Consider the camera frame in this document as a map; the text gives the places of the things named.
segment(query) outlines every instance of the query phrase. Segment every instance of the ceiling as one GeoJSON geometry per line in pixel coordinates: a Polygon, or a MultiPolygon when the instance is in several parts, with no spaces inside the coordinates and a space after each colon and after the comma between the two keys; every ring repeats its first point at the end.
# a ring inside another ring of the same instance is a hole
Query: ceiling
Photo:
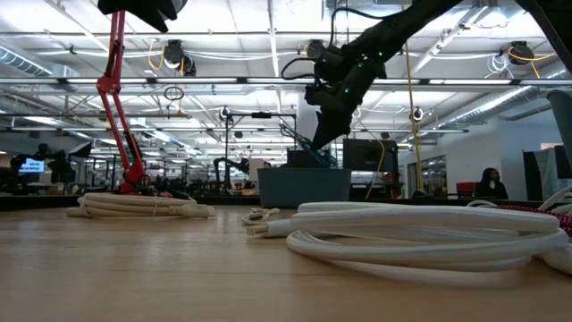
{"type": "MultiPolygon", "coordinates": [[[[44,0],[5,1],[0,11],[0,46],[10,46],[26,57],[32,57],[39,64],[60,64],[68,66],[80,77],[96,78],[101,76],[106,65],[106,52],[102,48],[108,46],[110,17],[102,15],[96,0],[63,0],[61,5],[67,15],[59,13],[44,0]],[[88,37],[88,31],[94,37],[88,37]],[[73,48],[78,54],[70,53],[73,48]]],[[[400,9],[401,1],[388,1],[387,5],[373,5],[375,1],[352,1],[358,9],[374,15],[395,13],[400,9]]],[[[431,22],[423,30],[414,35],[408,42],[410,64],[418,67],[414,78],[427,79],[498,79],[504,77],[533,78],[530,65],[509,67],[512,76],[491,72],[492,55],[500,48],[508,48],[511,41],[526,41],[537,56],[549,55],[553,52],[550,43],[540,30],[534,19],[520,10],[510,1],[499,10],[492,11],[478,23],[462,30],[450,42],[433,52],[434,58],[422,62],[427,50],[447,36],[447,32],[456,27],[459,20],[470,9],[470,5],[461,5],[440,19],[431,22]]],[[[178,77],[177,73],[166,66],[155,70],[148,60],[158,66],[161,58],[161,47],[168,39],[181,39],[185,50],[190,54],[197,66],[198,77],[277,77],[278,71],[292,58],[304,54],[304,48],[310,39],[327,41],[330,33],[329,14],[331,9],[325,8],[317,0],[189,0],[179,13],[177,21],[168,21],[170,32],[158,34],[138,18],[128,14],[126,27],[126,56],[124,77],[178,77]],[[271,26],[275,33],[272,37],[271,26]]],[[[336,18],[336,44],[343,44],[355,38],[363,29],[374,24],[356,15],[339,14],[336,18]]],[[[545,76],[548,66],[559,62],[557,56],[551,56],[537,63],[541,76],[545,76]]],[[[407,59],[405,55],[396,55],[386,65],[390,78],[400,79],[407,75],[407,59]]],[[[289,75],[311,72],[311,64],[294,64],[288,70],[289,75]]],[[[2,77],[29,77],[11,66],[0,64],[2,77]]],[[[303,86],[299,87],[249,87],[238,85],[189,85],[181,86],[186,97],[178,104],[167,107],[171,103],[164,97],[165,86],[143,88],[132,87],[138,95],[130,95],[125,87],[122,95],[123,107],[128,114],[160,114],[162,117],[145,117],[144,120],[133,121],[134,127],[143,125],[151,128],[205,128],[220,127],[218,114],[222,106],[235,113],[253,111],[271,111],[295,114],[299,101],[303,97],[303,86]],[[181,109],[189,118],[172,118],[181,109]]],[[[106,123],[97,118],[82,118],[82,114],[96,114],[103,110],[98,97],[53,89],[48,86],[14,85],[22,95],[33,96],[46,103],[46,108],[38,113],[54,113],[64,111],[75,114],[72,118],[59,122],[77,127],[105,127],[106,123]]],[[[89,88],[95,95],[94,88],[89,88]]],[[[414,88],[413,104],[421,106],[425,118],[439,119],[454,114],[470,102],[493,91],[505,89],[461,88],[421,89],[414,88]]],[[[393,90],[376,88],[364,97],[356,117],[367,127],[403,129],[408,124],[409,94],[407,86],[393,90]]],[[[38,105],[20,107],[4,106],[5,112],[33,113],[38,105]]],[[[239,127],[277,127],[278,118],[269,120],[244,118],[239,127]]],[[[17,124],[46,126],[49,123],[38,123],[31,120],[17,120],[17,124]]],[[[107,138],[105,133],[84,132],[84,136],[107,138]]],[[[173,141],[191,148],[211,148],[216,155],[223,146],[217,143],[223,139],[223,133],[167,132],[172,141],[165,145],[154,138],[141,139],[142,146],[174,148],[173,141]]],[[[243,139],[231,141],[264,142],[290,141],[278,132],[244,133],[243,139]]],[[[261,151],[271,146],[261,145],[261,151]]],[[[162,152],[163,157],[176,157],[174,153],[162,152]]],[[[274,157],[277,162],[281,157],[274,157]]]]}

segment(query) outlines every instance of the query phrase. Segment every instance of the workbench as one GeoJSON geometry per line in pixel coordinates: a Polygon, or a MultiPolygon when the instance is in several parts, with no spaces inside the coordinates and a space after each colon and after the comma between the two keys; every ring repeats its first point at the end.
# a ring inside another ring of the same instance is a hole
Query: workbench
{"type": "Polygon", "coordinates": [[[368,275],[208,220],[0,213],[0,321],[565,321],[572,276],[543,263],[368,275]]]}

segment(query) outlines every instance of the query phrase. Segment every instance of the woman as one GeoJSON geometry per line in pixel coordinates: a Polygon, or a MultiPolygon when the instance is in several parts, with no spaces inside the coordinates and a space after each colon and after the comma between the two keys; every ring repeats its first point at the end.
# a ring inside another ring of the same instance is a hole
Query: woman
{"type": "Polygon", "coordinates": [[[508,199],[509,195],[501,182],[499,172],[493,168],[483,171],[483,179],[476,187],[476,197],[486,199],[508,199]]]}

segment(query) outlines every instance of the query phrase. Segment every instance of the wooden table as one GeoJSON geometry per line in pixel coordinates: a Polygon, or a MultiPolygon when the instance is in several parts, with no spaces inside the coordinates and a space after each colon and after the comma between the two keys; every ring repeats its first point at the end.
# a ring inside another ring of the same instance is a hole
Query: wooden table
{"type": "Polygon", "coordinates": [[[0,320],[566,321],[572,277],[543,263],[502,274],[377,275],[248,240],[240,215],[80,219],[0,213],[0,320]]]}

